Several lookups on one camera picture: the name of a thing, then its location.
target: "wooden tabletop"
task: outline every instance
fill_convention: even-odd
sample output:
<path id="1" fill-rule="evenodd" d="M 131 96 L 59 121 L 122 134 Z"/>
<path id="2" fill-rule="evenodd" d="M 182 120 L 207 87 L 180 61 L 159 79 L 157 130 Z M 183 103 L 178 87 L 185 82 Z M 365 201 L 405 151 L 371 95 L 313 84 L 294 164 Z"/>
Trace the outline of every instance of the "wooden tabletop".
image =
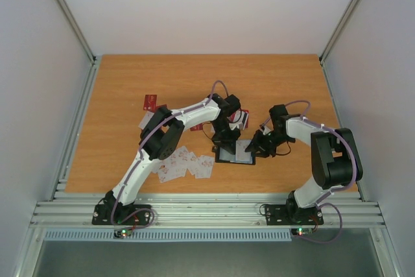
<path id="1" fill-rule="evenodd" d="M 197 103 L 212 83 L 223 80 L 243 109 L 249 110 L 249 127 L 241 139 L 250 139 L 276 104 L 297 99 L 311 101 L 309 119 L 337 127 L 326 80 L 316 55 L 106 55 L 94 85 L 88 111 L 67 183 L 67 192 L 105 193 L 126 173 L 134 159 L 146 94 L 157 104 L 181 108 Z M 225 95 L 218 85 L 216 92 Z M 289 107 L 292 114 L 304 104 Z M 207 135 L 210 125 L 205 125 Z M 178 147 L 197 156 L 213 156 L 212 142 L 202 131 L 187 131 Z M 270 193 L 288 192 L 311 176 L 310 148 L 292 144 L 288 156 L 257 158 L 256 165 L 215 163 L 210 179 L 186 177 L 160 183 L 150 174 L 142 193 Z M 278 147 L 280 153 L 287 146 Z"/>

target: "white wall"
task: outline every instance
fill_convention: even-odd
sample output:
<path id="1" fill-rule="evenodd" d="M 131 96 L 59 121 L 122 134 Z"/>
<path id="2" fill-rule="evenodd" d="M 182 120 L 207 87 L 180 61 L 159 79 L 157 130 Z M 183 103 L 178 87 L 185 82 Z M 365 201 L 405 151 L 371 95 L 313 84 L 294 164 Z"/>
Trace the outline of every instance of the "white wall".
<path id="1" fill-rule="evenodd" d="M 415 276 L 415 0 L 362 0 L 327 60 L 405 276 Z"/>
<path id="2" fill-rule="evenodd" d="M 66 0 L 96 55 L 317 53 L 349 0 Z"/>
<path id="3" fill-rule="evenodd" d="M 89 62 L 55 0 L 0 0 L 0 8 L 0 276 L 11 276 Z"/>

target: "brown table surface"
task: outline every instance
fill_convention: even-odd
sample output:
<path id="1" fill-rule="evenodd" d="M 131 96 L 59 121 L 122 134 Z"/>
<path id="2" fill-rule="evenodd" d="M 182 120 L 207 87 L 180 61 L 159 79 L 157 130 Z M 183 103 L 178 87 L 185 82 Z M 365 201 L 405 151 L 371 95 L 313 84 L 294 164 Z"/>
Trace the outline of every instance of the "brown table surface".
<path id="1" fill-rule="evenodd" d="M 206 97 L 212 83 L 223 80 L 229 93 L 250 112 L 241 139 L 250 139 L 275 104 L 311 101 L 308 118 L 337 127 L 326 80 L 316 55 L 105 55 L 93 88 L 66 191 L 105 193 L 132 163 L 138 147 L 146 94 L 157 104 L 181 108 Z M 216 92 L 224 95 L 220 85 Z M 300 113 L 305 104 L 289 107 Z M 210 125 L 205 125 L 210 133 Z M 187 131 L 178 147 L 197 156 L 213 156 L 212 142 L 202 131 Z M 215 163 L 210 179 L 184 178 L 160 183 L 150 174 L 142 193 L 274 193 L 289 192 L 311 176 L 310 148 L 297 142 L 288 156 L 257 158 L 256 165 Z M 280 153 L 287 146 L 278 147 Z"/>

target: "wooden table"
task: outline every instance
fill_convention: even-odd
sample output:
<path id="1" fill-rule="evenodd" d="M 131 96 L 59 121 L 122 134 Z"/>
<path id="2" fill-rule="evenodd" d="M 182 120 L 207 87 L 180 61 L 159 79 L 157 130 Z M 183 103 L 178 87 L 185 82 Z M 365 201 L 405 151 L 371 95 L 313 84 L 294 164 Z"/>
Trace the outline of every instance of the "wooden table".
<path id="1" fill-rule="evenodd" d="M 250 112 L 241 139 L 250 139 L 275 104 L 311 101 L 308 117 L 337 127 L 326 80 L 316 55 L 106 55 L 94 85 L 69 174 L 67 192 L 105 193 L 125 174 L 136 155 L 146 94 L 170 109 L 201 101 L 212 83 L 223 80 L 230 93 Z M 218 85 L 216 90 L 224 95 Z M 304 104 L 289 107 L 300 113 Z M 210 125 L 205 126 L 210 135 Z M 212 142 L 202 131 L 187 131 L 185 145 L 197 156 L 213 156 Z M 289 192 L 311 176 L 310 148 L 297 142 L 288 156 L 257 158 L 257 164 L 216 163 L 210 179 L 186 177 L 160 183 L 150 174 L 142 193 L 269 193 Z M 286 145 L 278 148 L 280 153 Z"/>

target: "gray floor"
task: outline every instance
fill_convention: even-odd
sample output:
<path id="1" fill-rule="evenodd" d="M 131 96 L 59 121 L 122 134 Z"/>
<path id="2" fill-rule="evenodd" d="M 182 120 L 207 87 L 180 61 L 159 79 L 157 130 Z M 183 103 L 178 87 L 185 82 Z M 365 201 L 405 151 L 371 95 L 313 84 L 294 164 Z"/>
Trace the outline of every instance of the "gray floor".
<path id="1" fill-rule="evenodd" d="M 320 239 L 333 235 L 322 230 Z M 35 276 L 382 276 L 368 230 L 330 245 L 44 242 Z"/>

